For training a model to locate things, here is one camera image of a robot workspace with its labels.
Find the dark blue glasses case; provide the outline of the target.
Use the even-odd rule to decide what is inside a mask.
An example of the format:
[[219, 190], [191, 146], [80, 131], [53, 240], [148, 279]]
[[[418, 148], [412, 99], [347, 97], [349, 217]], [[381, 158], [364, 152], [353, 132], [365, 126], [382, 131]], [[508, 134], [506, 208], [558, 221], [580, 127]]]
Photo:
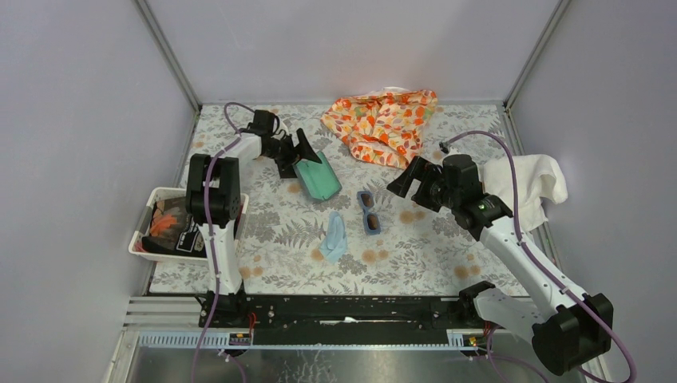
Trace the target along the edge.
[[313, 202], [324, 202], [337, 195], [342, 185], [324, 153], [317, 152], [317, 156], [320, 163], [300, 160], [293, 170], [307, 196]]

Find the blue frame sunglasses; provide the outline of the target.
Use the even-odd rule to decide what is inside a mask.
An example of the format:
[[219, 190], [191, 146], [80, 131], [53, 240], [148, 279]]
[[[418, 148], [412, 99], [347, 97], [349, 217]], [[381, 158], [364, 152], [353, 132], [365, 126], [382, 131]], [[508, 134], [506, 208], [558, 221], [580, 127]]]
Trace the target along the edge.
[[375, 200], [370, 191], [359, 191], [357, 200], [363, 215], [363, 226], [367, 235], [381, 233], [382, 227], [378, 215], [374, 212]]

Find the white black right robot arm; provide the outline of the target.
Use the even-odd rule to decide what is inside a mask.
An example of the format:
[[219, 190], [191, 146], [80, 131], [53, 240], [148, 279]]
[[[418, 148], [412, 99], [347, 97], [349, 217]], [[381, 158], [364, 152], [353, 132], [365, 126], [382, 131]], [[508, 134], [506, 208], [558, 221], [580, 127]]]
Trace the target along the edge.
[[470, 156], [447, 156], [440, 165], [416, 156], [387, 189], [405, 197], [414, 180], [420, 185], [412, 200], [431, 211], [450, 209], [457, 224], [491, 250], [532, 299], [522, 302], [495, 287], [473, 286], [470, 299], [457, 308], [462, 325], [476, 329], [487, 321], [509, 330], [530, 342], [541, 364], [558, 376], [611, 349], [606, 331], [613, 322], [611, 302], [572, 282], [517, 229], [507, 205], [484, 191]]

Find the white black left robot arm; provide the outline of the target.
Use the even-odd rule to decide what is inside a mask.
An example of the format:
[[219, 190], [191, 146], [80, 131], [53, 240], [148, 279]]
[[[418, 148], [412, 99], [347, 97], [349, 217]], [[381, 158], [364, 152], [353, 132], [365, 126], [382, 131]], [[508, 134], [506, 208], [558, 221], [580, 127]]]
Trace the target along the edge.
[[322, 161], [299, 128], [296, 138], [275, 130], [282, 125], [277, 115], [256, 109], [247, 127], [215, 155], [195, 154], [189, 161], [185, 209], [204, 240], [208, 269], [213, 284], [205, 302], [227, 327], [236, 328], [247, 320], [243, 303], [243, 278], [236, 250], [236, 220], [241, 212], [241, 168], [260, 157], [274, 160], [281, 176], [294, 173], [301, 160]]

